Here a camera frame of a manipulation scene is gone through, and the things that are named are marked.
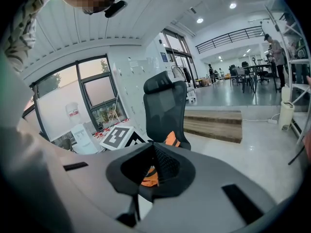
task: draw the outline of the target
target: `wooden platform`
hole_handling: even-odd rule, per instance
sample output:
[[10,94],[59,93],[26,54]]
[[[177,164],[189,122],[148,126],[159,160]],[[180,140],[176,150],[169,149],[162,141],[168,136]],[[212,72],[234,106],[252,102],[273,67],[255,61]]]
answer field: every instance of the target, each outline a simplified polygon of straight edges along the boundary
[[242,124],[241,111],[197,111],[185,110],[185,119],[207,122]]
[[240,111],[185,111],[184,132],[234,143],[242,140]]

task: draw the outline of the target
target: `white container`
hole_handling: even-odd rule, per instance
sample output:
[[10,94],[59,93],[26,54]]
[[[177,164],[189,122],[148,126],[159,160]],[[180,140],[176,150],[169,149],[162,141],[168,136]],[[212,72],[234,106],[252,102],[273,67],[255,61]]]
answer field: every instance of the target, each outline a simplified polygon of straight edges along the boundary
[[289,101],[289,99],[290,99],[290,89],[289,87],[283,87],[281,112],[278,120],[278,127],[280,130],[289,129],[292,122],[295,106]]
[[81,116],[78,110],[78,103],[71,102],[66,105],[66,113],[70,119],[73,126],[82,123]]

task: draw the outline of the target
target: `floor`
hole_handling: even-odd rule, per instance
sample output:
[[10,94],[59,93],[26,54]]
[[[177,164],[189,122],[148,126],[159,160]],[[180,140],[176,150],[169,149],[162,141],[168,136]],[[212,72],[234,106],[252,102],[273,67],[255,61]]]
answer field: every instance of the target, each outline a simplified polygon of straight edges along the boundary
[[[245,93],[242,92],[242,84],[230,86],[230,80],[224,80],[223,83],[216,83],[211,86],[195,89],[197,96],[196,102],[189,103],[186,106],[244,106],[244,105],[280,105],[281,94],[276,93],[273,79],[263,85],[258,83],[257,92],[251,90],[249,86],[245,87]],[[293,92],[293,98],[299,96],[298,92]],[[299,100],[296,105],[309,104],[308,100]]]
[[292,195],[303,178],[300,160],[287,163],[295,156],[297,137],[292,130],[280,131],[267,122],[242,123],[240,144],[185,133],[191,150],[230,164],[264,188],[280,203]]

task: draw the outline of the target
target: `chair headrest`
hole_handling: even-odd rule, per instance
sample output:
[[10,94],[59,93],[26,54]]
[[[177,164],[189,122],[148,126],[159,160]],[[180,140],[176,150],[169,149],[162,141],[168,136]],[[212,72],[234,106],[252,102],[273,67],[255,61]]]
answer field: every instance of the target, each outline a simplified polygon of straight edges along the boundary
[[173,88],[174,84],[170,80],[167,71],[163,71],[152,78],[148,79],[144,84],[144,92],[152,94],[155,92],[164,91]]

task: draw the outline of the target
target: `railing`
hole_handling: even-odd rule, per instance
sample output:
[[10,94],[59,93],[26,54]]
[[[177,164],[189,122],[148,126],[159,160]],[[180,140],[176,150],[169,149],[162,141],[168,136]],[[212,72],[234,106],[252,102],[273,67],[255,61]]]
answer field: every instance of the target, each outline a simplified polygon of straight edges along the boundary
[[254,37],[264,37],[264,32],[261,26],[255,26],[251,28],[236,30],[230,33],[223,34],[209,41],[203,42],[202,44],[195,46],[199,53],[220,47],[222,45],[232,43],[235,41],[250,39]]

